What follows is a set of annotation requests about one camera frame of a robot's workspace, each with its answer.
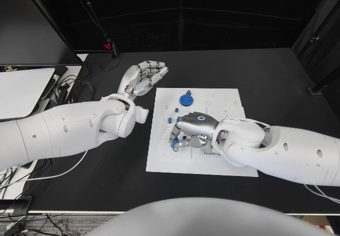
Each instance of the black tabletop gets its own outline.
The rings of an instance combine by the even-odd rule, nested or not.
[[[163,61],[170,69],[155,87],[237,89],[248,118],[340,137],[340,122],[324,97],[308,94],[312,82],[289,49],[124,53],[119,66],[108,72],[89,65],[95,100],[116,92],[128,67],[145,60]],[[116,63],[108,54],[89,55],[86,61],[99,62],[105,69]],[[150,113],[131,135],[89,150],[66,175],[34,181],[30,210],[127,211],[170,198],[212,197],[284,213],[340,213],[340,205],[315,196],[304,185],[260,172],[259,177],[145,172],[154,97],[155,88],[135,99]],[[89,98],[83,87],[80,101]],[[43,175],[66,171],[80,156],[54,158]],[[340,198],[338,187],[321,189]]]

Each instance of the black backdrop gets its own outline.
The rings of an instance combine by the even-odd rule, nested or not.
[[[79,0],[40,0],[75,50],[103,50]],[[321,0],[92,0],[121,52],[291,47]]]

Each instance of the computer monitor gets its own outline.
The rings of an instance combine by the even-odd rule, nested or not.
[[[0,66],[80,64],[36,0],[0,0]]]

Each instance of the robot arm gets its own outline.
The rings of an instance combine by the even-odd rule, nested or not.
[[[0,171],[36,159],[78,154],[108,140],[125,138],[135,122],[144,123],[148,114],[132,100],[148,92],[167,73],[164,66],[163,62],[131,66],[118,94],[99,102],[62,105],[31,117],[1,122]]]
[[[177,122],[170,139],[180,131],[191,137],[210,134],[212,153],[237,167],[250,166],[259,171],[297,183],[340,186],[340,140],[315,132],[279,126],[260,128],[253,120],[226,117],[213,124],[213,118],[190,113]],[[173,150],[184,147],[173,142]]]

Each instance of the floor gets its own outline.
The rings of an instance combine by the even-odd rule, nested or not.
[[[52,221],[63,231],[63,236],[83,236],[86,235],[93,228],[96,228],[102,223],[112,219],[116,215],[114,214],[52,214]],[[43,233],[62,235],[60,230],[53,226],[53,224],[46,219],[46,215],[29,216],[27,222],[24,225],[24,230],[39,230]],[[0,222],[0,235],[5,232],[5,227],[10,223]],[[27,231],[26,236],[34,236],[36,232]]]

